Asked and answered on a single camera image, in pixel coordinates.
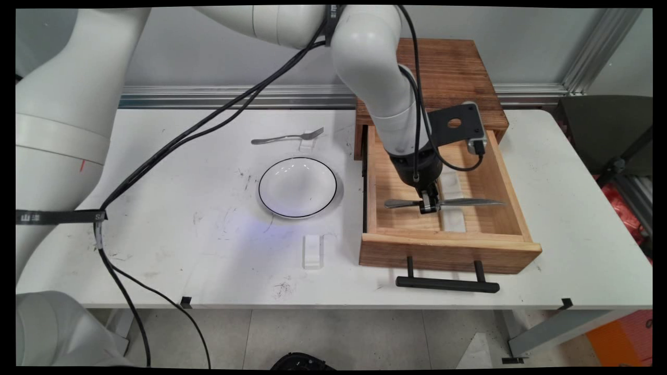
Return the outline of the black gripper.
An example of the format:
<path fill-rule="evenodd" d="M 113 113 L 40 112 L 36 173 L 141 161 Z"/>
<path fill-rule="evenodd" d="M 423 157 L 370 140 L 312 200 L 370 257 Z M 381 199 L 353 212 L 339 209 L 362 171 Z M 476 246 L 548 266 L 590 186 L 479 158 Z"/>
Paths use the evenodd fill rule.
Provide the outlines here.
<path fill-rule="evenodd" d="M 418 195 L 422 195 L 423 200 L 419 202 L 420 214 L 437 213 L 440 210 L 437 180 L 442 173 L 443 164 L 435 155 L 433 147 L 424 146 L 419 152 L 406 156 L 390 154 L 390 161 L 400 180 L 412 186 Z"/>

